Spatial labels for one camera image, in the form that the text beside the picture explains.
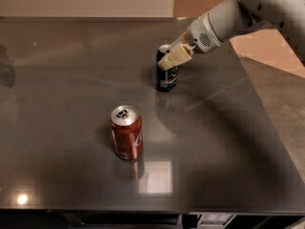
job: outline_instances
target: can label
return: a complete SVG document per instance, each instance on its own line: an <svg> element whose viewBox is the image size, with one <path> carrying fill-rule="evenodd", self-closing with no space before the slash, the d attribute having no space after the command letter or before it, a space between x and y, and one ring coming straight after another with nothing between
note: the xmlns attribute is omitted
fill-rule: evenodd
<svg viewBox="0 0 305 229"><path fill-rule="evenodd" d="M115 152L123 159L133 160L143 153L142 118L133 106L119 106L111 115Z"/></svg>
<svg viewBox="0 0 305 229"><path fill-rule="evenodd" d="M177 84L178 68L173 67L164 71L157 64L170 49L170 45L163 45L156 55L155 86L159 91L169 91Z"/></svg>

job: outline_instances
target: dark table surface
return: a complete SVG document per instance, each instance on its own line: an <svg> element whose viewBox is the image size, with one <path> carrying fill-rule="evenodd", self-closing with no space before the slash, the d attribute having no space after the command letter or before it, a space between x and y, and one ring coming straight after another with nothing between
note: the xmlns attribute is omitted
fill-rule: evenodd
<svg viewBox="0 0 305 229"><path fill-rule="evenodd" d="M305 214L304 184L229 43L155 89L158 47L191 21L0 21L0 209ZM136 162L113 149L122 104L143 118Z"/></svg>

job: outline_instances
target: can pull tab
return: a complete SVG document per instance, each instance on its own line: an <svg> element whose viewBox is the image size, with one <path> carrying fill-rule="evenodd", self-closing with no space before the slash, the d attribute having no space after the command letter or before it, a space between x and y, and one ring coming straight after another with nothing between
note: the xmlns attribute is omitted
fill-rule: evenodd
<svg viewBox="0 0 305 229"><path fill-rule="evenodd" d="M127 118L128 117L128 111L127 110L122 110L119 113L116 114L116 117L118 118Z"/></svg>

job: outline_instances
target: white wall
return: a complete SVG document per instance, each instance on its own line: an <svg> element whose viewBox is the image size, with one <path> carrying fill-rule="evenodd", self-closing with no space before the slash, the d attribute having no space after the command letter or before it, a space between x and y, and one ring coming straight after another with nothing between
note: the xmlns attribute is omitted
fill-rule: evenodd
<svg viewBox="0 0 305 229"><path fill-rule="evenodd" d="M172 17L173 0L0 0L0 16Z"/></svg>

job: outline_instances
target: black can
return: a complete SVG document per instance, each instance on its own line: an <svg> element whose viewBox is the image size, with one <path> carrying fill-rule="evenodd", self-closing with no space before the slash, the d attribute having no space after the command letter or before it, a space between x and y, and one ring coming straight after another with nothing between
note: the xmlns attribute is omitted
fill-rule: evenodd
<svg viewBox="0 0 305 229"><path fill-rule="evenodd" d="M178 68L173 67L164 71L157 64L166 53L170 52L170 50L171 45L162 45L156 54L155 86L158 91L162 92L170 91L177 84Z"/></svg>

